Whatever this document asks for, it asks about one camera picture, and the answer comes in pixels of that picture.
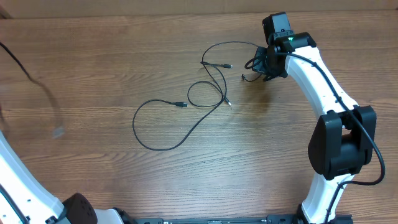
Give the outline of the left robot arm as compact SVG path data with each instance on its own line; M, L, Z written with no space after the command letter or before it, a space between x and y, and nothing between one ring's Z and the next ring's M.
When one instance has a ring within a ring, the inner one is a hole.
M100 210L75 193L64 202L48 192L1 135L1 223L123 224L115 209Z

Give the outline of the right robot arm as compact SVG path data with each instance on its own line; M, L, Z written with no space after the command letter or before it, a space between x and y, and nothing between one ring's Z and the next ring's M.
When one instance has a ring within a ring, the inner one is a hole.
M308 144L315 171L305 200L293 215L268 215L267 223L352 223L351 215L335 210L347 185L372 155L381 153L374 142L376 112L359 106L339 86L307 32L295 33L286 13L271 14L262 22L267 47L258 47L245 65L263 74L264 81L291 76L311 104L318 121Z

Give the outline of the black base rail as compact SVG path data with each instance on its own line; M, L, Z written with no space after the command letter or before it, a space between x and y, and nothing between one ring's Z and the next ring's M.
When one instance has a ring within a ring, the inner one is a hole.
M137 224L305 224L307 221L297 215L268 215L266 217L242 218L135 218Z

